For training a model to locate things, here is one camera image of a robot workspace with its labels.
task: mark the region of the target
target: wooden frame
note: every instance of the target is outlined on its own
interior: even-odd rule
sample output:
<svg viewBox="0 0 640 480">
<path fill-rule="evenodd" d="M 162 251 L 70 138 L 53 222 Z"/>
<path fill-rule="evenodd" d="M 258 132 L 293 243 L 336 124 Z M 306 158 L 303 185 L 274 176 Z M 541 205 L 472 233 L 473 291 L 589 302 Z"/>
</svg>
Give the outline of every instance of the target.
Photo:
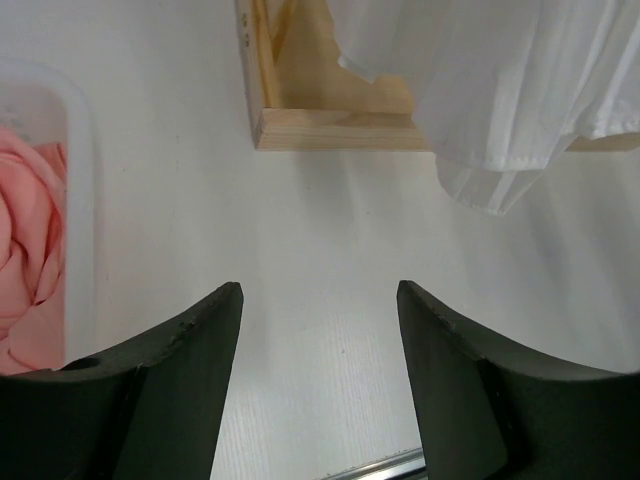
<svg viewBox="0 0 640 480">
<path fill-rule="evenodd" d="M 429 151 L 399 77 L 368 84 L 337 64 L 325 0 L 236 0 L 251 127 L 259 150 Z M 577 139 L 569 150 L 627 151 L 640 134 Z"/>
</svg>

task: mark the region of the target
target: plastic bin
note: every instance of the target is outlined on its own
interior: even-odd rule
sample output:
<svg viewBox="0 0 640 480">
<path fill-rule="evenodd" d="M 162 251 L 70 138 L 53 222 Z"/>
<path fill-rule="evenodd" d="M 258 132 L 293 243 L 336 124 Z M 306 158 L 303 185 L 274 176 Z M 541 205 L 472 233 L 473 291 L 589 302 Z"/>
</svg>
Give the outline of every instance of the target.
<svg viewBox="0 0 640 480">
<path fill-rule="evenodd" d="M 65 363 L 95 352 L 94 149 L 89 108 L 64 75 L 41 64 L 0 57 L 0 123 L 31 145 L 67 148 Z"/>
</svg>

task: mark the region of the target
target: pink fabric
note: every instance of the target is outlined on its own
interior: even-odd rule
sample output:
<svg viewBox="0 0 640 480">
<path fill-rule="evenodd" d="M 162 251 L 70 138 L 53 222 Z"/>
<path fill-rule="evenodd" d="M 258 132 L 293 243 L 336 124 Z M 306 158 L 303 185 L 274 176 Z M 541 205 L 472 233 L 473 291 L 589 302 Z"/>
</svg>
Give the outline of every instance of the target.
<svg viewBox="0 0 640 480">
<path fill-rule="evenodd" d="M 66 159 L 0 127 L 0 374 L 64 363 Z"/>
</svg>

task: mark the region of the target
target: white table surface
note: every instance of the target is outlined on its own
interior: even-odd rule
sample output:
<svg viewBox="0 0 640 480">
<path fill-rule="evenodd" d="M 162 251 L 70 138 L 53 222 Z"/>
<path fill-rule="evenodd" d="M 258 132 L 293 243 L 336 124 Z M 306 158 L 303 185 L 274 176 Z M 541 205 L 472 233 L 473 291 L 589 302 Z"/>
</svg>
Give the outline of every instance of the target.
<svg viewBox="0 0 640 480">
<path fill-rule="evenodd" d="M 419 446 L 395 291 L 640 368 L 640 158 L 563 158 L 504 219 L 429 154 L 259 153 L 230 0 L 5 0 L 0 55 L 66 73 L 99 145 L 100 347 L 228 280 L 243 324 L 212 478 L 311 480 Z"/>
</svg>

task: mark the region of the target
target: white shirt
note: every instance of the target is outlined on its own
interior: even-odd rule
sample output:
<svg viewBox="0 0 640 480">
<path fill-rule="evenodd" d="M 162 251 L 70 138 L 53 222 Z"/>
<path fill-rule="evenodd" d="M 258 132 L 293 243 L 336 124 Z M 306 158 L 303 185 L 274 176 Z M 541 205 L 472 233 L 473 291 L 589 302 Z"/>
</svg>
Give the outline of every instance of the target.
<svg viewBox="0 0 640 480">
<path fill-rule="evenodd" d="M 341 65 L 402 75 L 447 192 L 502 214 L 579 135 L 640 131 L 638 0 L 329 0 Z"/>
</svg>

